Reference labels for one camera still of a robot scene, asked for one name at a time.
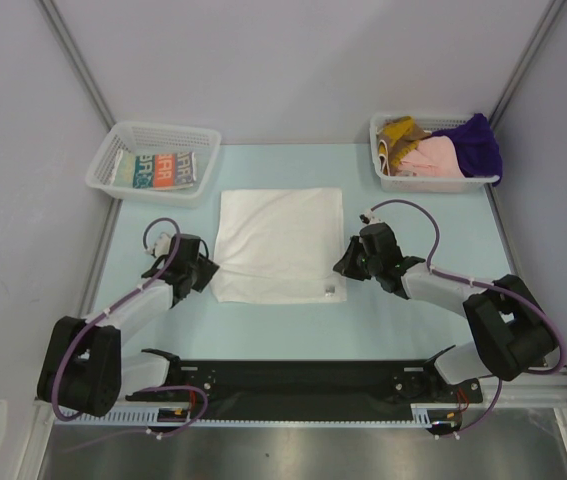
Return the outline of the colourful rabbit print towel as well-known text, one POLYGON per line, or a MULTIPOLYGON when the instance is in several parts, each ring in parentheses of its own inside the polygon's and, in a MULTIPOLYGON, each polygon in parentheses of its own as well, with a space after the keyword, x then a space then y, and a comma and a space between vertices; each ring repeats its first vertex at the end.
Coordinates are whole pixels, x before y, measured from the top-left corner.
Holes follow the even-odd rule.
POLYGON ((178 190, 192 187, 197 180, 194 152, 133 154, 120 150, 109 184, 135 190, 178 190))

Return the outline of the white towel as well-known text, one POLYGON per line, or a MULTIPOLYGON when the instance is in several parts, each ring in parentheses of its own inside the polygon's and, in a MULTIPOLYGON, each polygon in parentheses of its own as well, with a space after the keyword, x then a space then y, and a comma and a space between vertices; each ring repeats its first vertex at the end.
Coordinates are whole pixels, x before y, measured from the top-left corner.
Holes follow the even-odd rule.
POLYGON ((340 303, 345 279, 342 190, 240 189, 221 193, 211 283, 219 302, 340 303))

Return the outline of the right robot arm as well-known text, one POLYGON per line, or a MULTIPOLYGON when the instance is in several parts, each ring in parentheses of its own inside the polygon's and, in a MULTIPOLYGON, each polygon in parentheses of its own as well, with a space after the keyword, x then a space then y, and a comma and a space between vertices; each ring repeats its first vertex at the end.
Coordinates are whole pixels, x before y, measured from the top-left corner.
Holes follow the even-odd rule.
POLYGON ((559 347, 519 277, 486 283, 438 270, 423 258, 403 255, 385 223, 369 224, 353 236, 333 270, 353 280, 374 279, 389 294, 465 318, 472 340, 436 354, 434 370, 423 377, 424 392, 434 401, 449 400, 460 383, 472 378, 511 381, 559 347))

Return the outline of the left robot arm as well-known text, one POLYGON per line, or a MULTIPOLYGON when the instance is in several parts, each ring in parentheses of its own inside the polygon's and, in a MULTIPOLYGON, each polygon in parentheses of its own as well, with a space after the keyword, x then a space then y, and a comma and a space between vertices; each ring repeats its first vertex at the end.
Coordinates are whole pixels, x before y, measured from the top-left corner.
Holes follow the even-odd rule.
POLYGON ((122 348, 190 293, 202 292, 219 266, 196 235, 163 233, 150 254, 154 263, 131 292, 86 318, 64 316, 55 323, 37 397, 58 420, 102 417, 120 397, 138 390, 150 389, 162 400, 182 391, 183 376, 170 367, 170 355, 147 352, 125 361, 122 348))

